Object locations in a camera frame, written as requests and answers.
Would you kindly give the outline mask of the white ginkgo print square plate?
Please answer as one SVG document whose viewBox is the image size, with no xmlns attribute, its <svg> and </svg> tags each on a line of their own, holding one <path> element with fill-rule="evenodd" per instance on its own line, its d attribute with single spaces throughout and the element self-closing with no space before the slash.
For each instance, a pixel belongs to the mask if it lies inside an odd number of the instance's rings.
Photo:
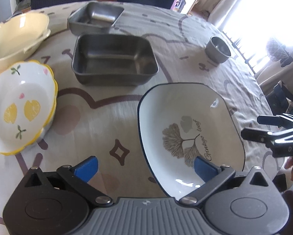
<svg viewBox="0 0 293 235">
<path fill-rule="evenodd" d="M 147 164 L 167 196 L 180 199 L 203 185 L 194 170 L 198 156 L 244 169 L 245 150 L 226 102 L 204 84 L 149 89 L 138 104 L 138 132 Z"/>
</svg>

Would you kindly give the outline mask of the large steel rectangular tray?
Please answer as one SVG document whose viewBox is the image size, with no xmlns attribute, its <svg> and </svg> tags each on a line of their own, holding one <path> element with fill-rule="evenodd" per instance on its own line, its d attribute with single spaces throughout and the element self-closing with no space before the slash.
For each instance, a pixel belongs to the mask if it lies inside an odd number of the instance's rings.
<svg viewBox="0 0 293 235">
<path fill-rule="evenodd" d="M 72 71 L 83 85 L 139 86 L 159 71 L 151 43 L 138 36 L 82 34 L 76 40 Z"/>
</svg>

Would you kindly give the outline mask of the small steel rectangular tray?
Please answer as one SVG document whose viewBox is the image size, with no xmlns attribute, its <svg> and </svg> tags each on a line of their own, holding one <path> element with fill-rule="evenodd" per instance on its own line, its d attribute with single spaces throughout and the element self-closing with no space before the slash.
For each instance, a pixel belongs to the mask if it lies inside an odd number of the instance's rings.
<svg viewBox="0 0 293 235">
<path fill-rule="evenodd" d="M 123 12 L 124 8 L 121 6 L 88 2 L 68 17 L 67 26 L 75 36 L 84 33 L 108 33 Z"/>
</svg>

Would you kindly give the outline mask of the cartoon print tablecloth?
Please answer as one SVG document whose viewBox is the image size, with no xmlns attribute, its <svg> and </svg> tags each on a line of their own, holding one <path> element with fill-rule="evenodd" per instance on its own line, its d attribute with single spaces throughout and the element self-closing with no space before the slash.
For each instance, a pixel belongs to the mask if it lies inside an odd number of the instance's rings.
<svg viewBox="0 0 293 235">
<path fill-rule="evenodd" d="M 217 64 L 205 47 L 220 31 L 194 16 L 149 5 L 123 12 L 109 34 L 77 37 L 68 17 L 85 3 L 45 7 L 50 36 L 0 73 L 0 234 L 20 217 L 7 202 L 28 175 L 99 162 L 89 188 L 119 197 L 178 200 L 203 184 L 195 155 L 274 178 L 284 158 L 240 132 L 271 109 L 253 73 L 233 54 Z"/>
</svg>

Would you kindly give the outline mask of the small round steel cup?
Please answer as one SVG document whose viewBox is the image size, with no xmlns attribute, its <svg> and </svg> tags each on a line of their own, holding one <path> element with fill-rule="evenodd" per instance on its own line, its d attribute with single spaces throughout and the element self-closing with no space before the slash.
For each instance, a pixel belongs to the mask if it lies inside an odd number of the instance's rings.
<svg viewBox="0 0 293 235">
<path fill-rule="evenodd" d="M 216 64 L 222 64 L 231 57 L 231 51 L 220 37 L 213 36 L 205 47 L 205 53 Z"/>
</svg>

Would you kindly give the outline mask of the lemon print scalloped bowl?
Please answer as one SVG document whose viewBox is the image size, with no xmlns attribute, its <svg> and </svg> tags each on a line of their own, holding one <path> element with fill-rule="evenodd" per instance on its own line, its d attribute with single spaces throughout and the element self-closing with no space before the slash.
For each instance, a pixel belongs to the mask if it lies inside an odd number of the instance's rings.
<svg viewBox="0 0 293 235">
<path fill-rule="evenodd" d="M 0 73 L 0 154 L 17 154 L 44 137 L 57 94 L 52 69 L 38 61 L 20 61 Z"/>
</svg>

